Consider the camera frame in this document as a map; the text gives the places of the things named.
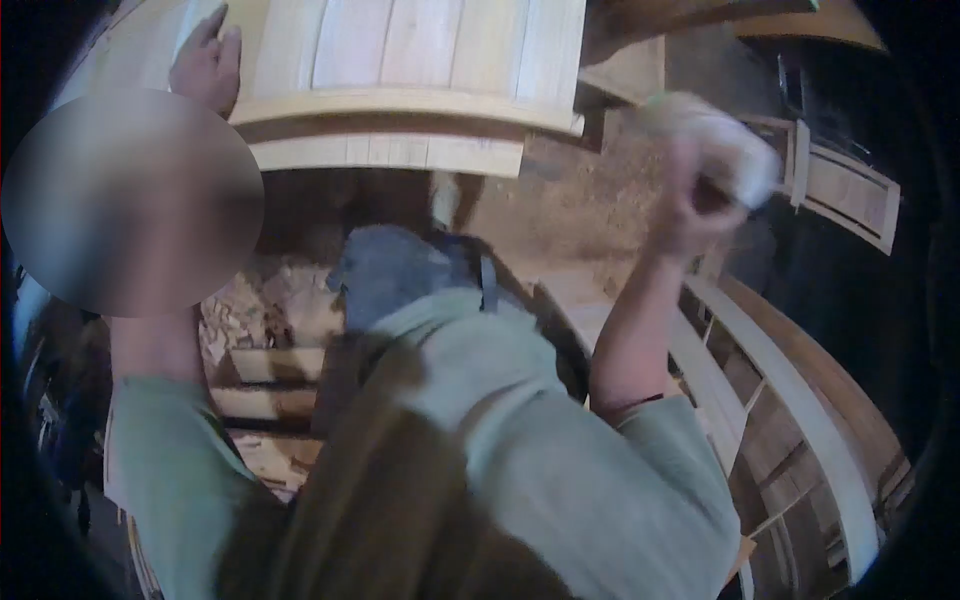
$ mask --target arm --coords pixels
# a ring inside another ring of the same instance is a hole
[[[240,39],[217,33],[226,6],[184,42],[174,92],[229,116],[239,89]],[[146,275],[176,277],[169,240],[149,239]],[[283,532],[285,508],[236,455],[206,388],[196,306],[112,318],[113,397],[108,452],[124,508],[164,597],[255,597]]]
[[[670,331],[686,265],[746,215],[698,186],[700,163],[695,144],[670,142],[665,192],[650,237],[597,340],[590,407],[611,424],[643,399],[667,391]]]

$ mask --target blurred circle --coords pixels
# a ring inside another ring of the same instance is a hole
[[[26,272],[61,300],[114,317],[210,296],[263,226],[263,180],[240,134],[153,89],[78,98],[48,114],[14,152],[0,193]]]

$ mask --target person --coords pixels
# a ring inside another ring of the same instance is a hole
[[[170,82],[227,117],[240,34],[218,39],[225,11]],[[109,451],[164,597],[715,598],[739,519],[689,400],[663,396],[685,267],[744,214],[698,211],[700,150],[667,153],[652,233],[596,345],[592,412],[535,319],[460,254],[355,230],[329,283],[361,387],[289,507],[217,420],[196,307],[112,319]]]

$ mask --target wooden frame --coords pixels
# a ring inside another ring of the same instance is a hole
[[[248,139],[261,170],[390,167],[516,177],[525,134],[580,136],[586,0],[230,0],[244,48],[231,124],[321,117],[324,132]],[[54,106],[112,87],[167,89],[217,0],[125,0]],[[444,120],[366,135],[340,116]],[[478,124],[485,126],[478,131]]]
[[[880,224],[867,218],[871,207],[866,196],[871,187],[885,193]],[[801,206],[855,233],[888,256],[893,251],[900,186],[858,160],[823,146],[810,146],[809,175]]]
[[[797,369],[739,306],[699,277],[689,276],[685,285],[730,332],[800,427],[836,503],[851,580],[858,581],[879,541],[868,491],[843,437]]]

